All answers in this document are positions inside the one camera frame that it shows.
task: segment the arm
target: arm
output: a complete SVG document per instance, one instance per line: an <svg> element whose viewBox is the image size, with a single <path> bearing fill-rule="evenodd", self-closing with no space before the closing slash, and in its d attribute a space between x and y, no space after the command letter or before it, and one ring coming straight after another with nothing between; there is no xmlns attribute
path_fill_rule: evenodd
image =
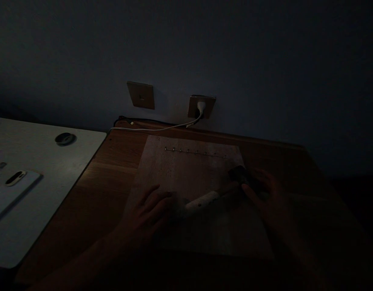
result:
<svg viewBox="0 0 373 291"><path fill-rule="evenodd" d="M143 198L116 228L67 265L46 276L29 290L77 290L88 286L112 264L124 264L147 247L154 234L168 222L173 205L171 193L147 190Z"/></svg>
<svg viewBox="0 0 373 291"><path fill-rule="evenodd" d="M242 188L255 204L266 225L288 247L302 276L305 277L307 290L328 290L328 284L323 271L305 241L301 238L294 221L291 207L279 181L263 170L255 170L255 177L260 180L269 191L269 198L262 201L246 184Z"/></svg>

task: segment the phone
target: phone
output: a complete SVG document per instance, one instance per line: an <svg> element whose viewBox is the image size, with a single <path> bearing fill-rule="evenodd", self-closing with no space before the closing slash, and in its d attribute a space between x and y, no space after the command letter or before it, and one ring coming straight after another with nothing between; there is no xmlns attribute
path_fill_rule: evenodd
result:
<svg viewBox="0 0 373 291"><path fill-rule="evenodd" d="M42 175L32 171L18 171L0 186L0 218L28 193Z"/></svg>

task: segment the white plug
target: white plug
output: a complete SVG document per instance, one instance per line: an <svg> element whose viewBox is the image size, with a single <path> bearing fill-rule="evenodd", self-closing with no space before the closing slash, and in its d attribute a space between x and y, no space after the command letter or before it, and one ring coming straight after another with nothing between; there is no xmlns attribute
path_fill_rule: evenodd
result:
<svg viewBox="0 0 373 291"><path fill-rule="evenodd" d="M205 104L204 101L197 102L197 108L200 111L200 115L202 115L204 113L205 106L206 106L206 104Z"/></svg>

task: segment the row of hooks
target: row of hooks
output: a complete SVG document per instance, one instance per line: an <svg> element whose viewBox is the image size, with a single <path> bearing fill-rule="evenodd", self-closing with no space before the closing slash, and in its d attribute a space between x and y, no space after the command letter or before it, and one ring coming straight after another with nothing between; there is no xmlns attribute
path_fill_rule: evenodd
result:
<svg viewBox="0 0 373 291"><path fill-rule="evenodd" d="M215 157L215 158L227 158L226 155L224 156L218 156L216 155L216 153L214 153L213 155L212 154L207 154L207 152L199 152L198 150L197 151L190 151L189 149L187 149L186 151L183 151L181 148L179 150L176 150L175 147L173 147L172 150L169 150L167 149L167 147L165 147L165 151L170 151L170 152L183 152L183 153L186 153L186 154L200 154L200 155L203 155L203 156L211 156L211 157Z"/></svg>

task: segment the white object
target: white object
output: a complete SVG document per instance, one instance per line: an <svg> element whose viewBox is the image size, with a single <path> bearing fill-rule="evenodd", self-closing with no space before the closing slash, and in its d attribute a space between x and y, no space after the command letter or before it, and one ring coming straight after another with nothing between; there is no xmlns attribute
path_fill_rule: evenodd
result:
<svg viewBox="0 0 373 291"><path fill-rule="evenodd" d="M205 102L202 102L202 101L198 102L197 103L197 108L200 111L200 116L197 119L195 119L193 121L190 121L190 122L187 122L187 123L174 125L172 127L165 127L164 129L131 129L131 128L128 128L128 127L112 127L111 129L126 129L126 130L131 130L131 131L162 131L162 130L171 129L171 128L175 128L175 127L181 127L181 126L185 126L185 125L188 128L189 126L192 126L196 121L198 121L201 118L202 114L204 113Z"/></svg>
<svg viewBox="0 0 373 291"><path fill-rule="evenodd" d="M69 132L77 140L58 146ZM106 134L0 118L0 185L18 170L34 170L43 179L0 219L0 267L13 268L30 250L80 177Z"/></svg>
<svg viewBox="0 0 373 291"><path fill-rule="evenodd" d="M196 213L200 209L207 207L209 204L211 204L213 201L219 198L219 193L217 193L216 191L210 191L208 194L205 194L200 198L197 198L192 202L189 202L187 205L185 205L184 217L186 218L192 216L194 213Z"/></svg>
<svg viewBox="0 0 373 291"><path fill-rule="evenodd" d="M25 194L35 182L41 177L40 174L31 171L20 171L20 179L0 186L0 216L14 206L14 204Z"/></svg>

